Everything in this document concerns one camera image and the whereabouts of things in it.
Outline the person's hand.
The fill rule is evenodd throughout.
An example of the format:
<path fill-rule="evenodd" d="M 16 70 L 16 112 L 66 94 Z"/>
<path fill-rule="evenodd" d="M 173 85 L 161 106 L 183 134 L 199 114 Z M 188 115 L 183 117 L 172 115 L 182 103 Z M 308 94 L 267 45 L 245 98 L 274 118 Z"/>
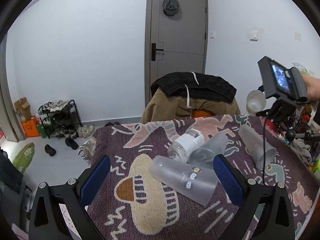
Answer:
<path fill-rule="evenodd" d="M 320 99 L 320 79 L 302 75 L 303 81 L 306 85 L 308 101 L 319 101 Z"/>

